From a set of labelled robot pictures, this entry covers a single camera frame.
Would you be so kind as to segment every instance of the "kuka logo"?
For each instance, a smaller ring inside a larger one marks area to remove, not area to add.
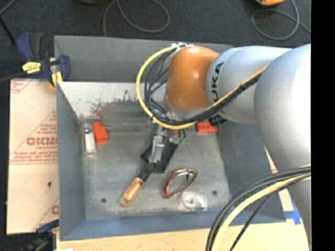
[[[38,146],[38,145],[57,145],[57,138],[56,137],[30,137],[27,138],[27,144],[29,146]]]
[[[217,102],[219,100],[219,96],[218,96],[218,92],[217,92],[217,84],[216,84],[216,81],[218,81],[218,78],[219,78],[219,73],[220,73],[220,68],[221,66],[223,65],[224,63],[221,62],[220,64],[218,64],[215,68],[215,72],[216,72],[216,75],[213,75],[212,77],[212,90],[211,92],[213,93],[213,96],[214,96],[214,102]]]

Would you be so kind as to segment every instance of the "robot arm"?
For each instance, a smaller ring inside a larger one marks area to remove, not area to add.
[[[310,44],[295,49],[232,48],[220,55],[203,47],[182,48],[167,74],[164,102],[173,119],[169,128],[192,125],[194,116],[255,124],[279,172],[310,165],[310,56]],[[236,88],[256,72],[256,84],[245,91],[243,85]],[[241,92],[235,96],[232,90]],[[211,107],[227,94],[233,98],[229,103],[217,110]],[[300,182],[289,191],[311,250],[311,182]]]

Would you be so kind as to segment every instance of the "black cable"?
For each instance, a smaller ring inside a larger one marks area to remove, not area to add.
[[[262,188],[264,188],[266,186],[269,186],[271,184],[274,184],[278,181],[287,180],[289,178],[296,177],[296,176],[301,176],[303,174],[309,174],[310,171],[311,171],[311,167],[307,166],[307,167],[300,168],[300,169],[295,169],[295,170],[290,170],[290,171],[283,172],[283,173],[278,173],[278,174],[275,174],[273,176],[262,179],[262,180],[260,180],[256,183],[252,184],[247,189],[245,189],[244,191],[242,191],[242,192],[238,193],[236,196],[234,196],[226,204],[226,206],[219,212],[216,219],[214,220],[214,223],[212,224],[211,229],[209,231],[207,244],[206,244],[206,251],[211,250],[215,235],[216,235],[216,233],[217,233],[217,231],[220,227],[220,224],[222,223],[223,219],[227,215],[229,209],[231,209],[239,200],[243,200],[243,198],[247,197],[249,194],[251,194],[252,192],[254,192],[258,189],[262,189]]]
[[[172,51],[169,51],[167,53],[164,53],[162,56],[160,56],[153,64],[153,66],[149,69],[148,75],[146,77],[146,81],[144,83],[144,100],[147,104],[147,107],[150,111],[152,111],[152,98],[151,98],[151,87],[152,83],[155,82],[155,75],[157,74],[156,67],[160,66],[158,74],[162,71],[164,62],[166,58],[172,53]]]
[[[257,32],[259,32],[262,36],[265,36],[269,39],[272,39],[272,40],[286,40],[288,38],[290,38],[292,35],[294,35],[299,27],[299,25],[301,25],[307,32],[311,33],[311,31],[305,26],[303,25],[302,23],[300,23],[300,16],[299,16],[299,11],[298,11],[298,7],[296,6],[294,0],[290,0],[292,5],[293,5],[293,9],[294,9],[294,12],[296,14],[296,18],[290,16],[289,14],[283,12],[283,11],[280,11],[280,10],[277,10],[277,9],[272,9],[272,8],[261,8],[261,9],[258,9],[257,11],[255,11],[253,13],[253,15],[251,16],[251,21],[252,21],[252,24],[254,26],[254,28],[256,29]],[[290,32],[288,35],[286,36],[283,36],[283,37],[273,37],[273,36],[269,36],[267,34],[265,34],[264,32],[262,32],[258,26],[256,25],[255,23],[255,16],[259,13],[259,12],[265,12],[265,11],[273,11],[273,12],[276,12],[276,13],[279,13],[281,15],[284,15],[285,17],[291,19],[291,20],[295,20],[296,21],[296,24],[292,30],[292,32]]]
[[[9,9],[9,7],[15,2],[16,0],[11,0],[6,6],[4,6],[1,10],[0,10],[0,15],[5,12],[7,9]]]
[[[234,243],[232,244],[232,246],[230,247],[229,251],[233,251],[233,249],[235,248],[235,246],[238,244],[239,240],[241,239],[241,237],[243,236],[243,234],[246,232],[247,228],[249,227],[251,221],[253,220],[253,218],[257,215],[257,213],[261,210],[261,208],[266,204],[266,202],[268,202],[270,200],[270,198],[272,198],[276,193],[287,189],[289,186],[302,181],[302,179],[298,179],[290,184],[287,184],[286,186],[280,188],[277,191],[272,192],[271,194],[267,195],[266,197],[264,197],[263,201],[257,206],[257,208],[252,212],[252,214],[250,215],[249,219],[247,220],[247,222],[244,224],[242,230],[240,231],[239,235],[236,237]]]
[[[111,6],[112,6],[115,2],[116,2],[116,4],[117,4],[117,6],[118,6],[118,8],[119,8],[119,11],[120,11],[121,15],[123,16],[123,18],[126,20],[126,22],[127,22],[128,24],[130,24],[131,26],[133,26],[135,29],[140,30],[140,31],[143,31],[143,32],[148,32],[148,33],[157,33],[157,32],[161,32],[161,31],[165,30],[165,29],[169,26],[169,24],[170,24],[170,14],[169,14],[168,10],[163,6],[162,3],[158,2],[157,0],[150,0],[150,1],[153,1],[154,3],[156,3],[157,5],[159,5],[159,6],[163,9],[163,11],[164,11],[164,13],[165,13],[165,15],[166,15],[166,23],[165,23],[165,25],[164,25],[163,27],[161,27],[161,28],[159,28],[159,29],[152,29],[152,30],[150,30],[150,29],[144,29],[144,28],[141,28],[141,27],[135,25],[130,19],[128,19],[128,17],[126,16],[126,14],[124,13],[124,11],[122,10],[122,7],[121,7],[121,5],[120,5],[119,0],[113,0],[113,1],[108,5],[108,7],[106,8],[105,13],[104,13],[104,18],[103,18],[103,30],[104,30],[104,36],[105,36],[105,37],[107,36],[107,32],[106,32],[106,18],[107,18],[107,13],[108,13],[109,9],[111,8]]]

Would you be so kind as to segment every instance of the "blue tape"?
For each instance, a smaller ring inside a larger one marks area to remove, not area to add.
[[[293,219],[294,225],[300,225],[302,222],[300,220],[300,214],[298,212],[297,207],[294,204],[294,201],[291,199],[292,205],[293,205],[293,210],[292,211],[284,211],[284,216],[285,218],[288,219]]]

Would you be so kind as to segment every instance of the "small glass vial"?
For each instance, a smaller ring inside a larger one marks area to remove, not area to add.
[[[83,123],[81,127],[83,153],[94,154],[96,152],[96,145],[92,125],[90,123]]]

